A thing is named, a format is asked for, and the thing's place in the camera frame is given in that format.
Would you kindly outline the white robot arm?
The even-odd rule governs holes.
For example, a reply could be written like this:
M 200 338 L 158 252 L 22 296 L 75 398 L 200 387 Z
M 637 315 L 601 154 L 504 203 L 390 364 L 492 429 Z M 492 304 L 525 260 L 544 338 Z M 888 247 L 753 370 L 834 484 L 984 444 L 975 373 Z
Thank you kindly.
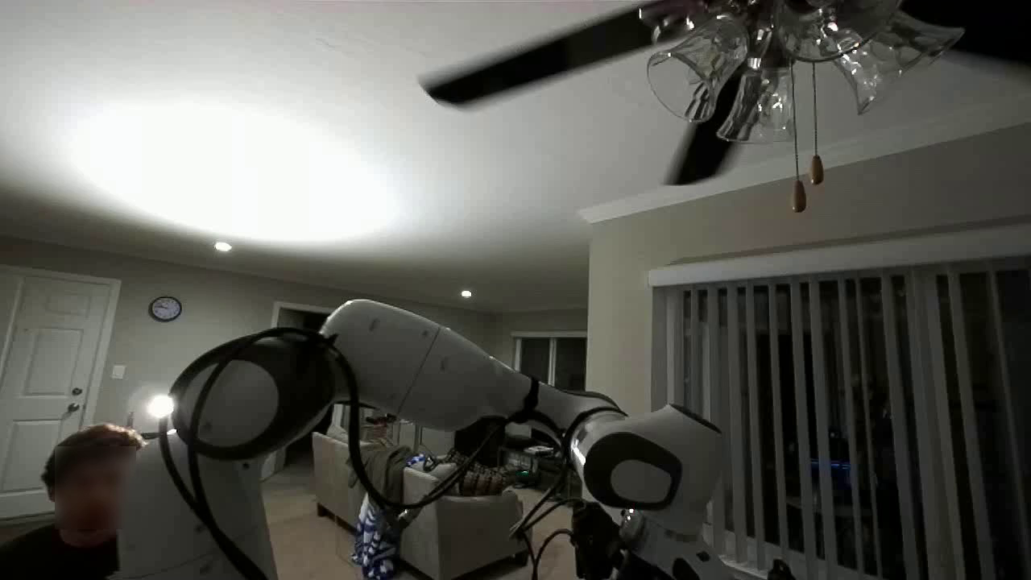
M 331 406 L 424 429 L 525 423 L 558 442 L 603 520 L 623 580 L 730 580 L 702 538 L 721 429 L 678 402 L 628 413 L 513 370 L 418 314 L 350 301 L 317 331 L 264 328 L 193 359 L 170 420 L 136 455 L 136 520 L 118 580 L 273 580 L 257 461 Z

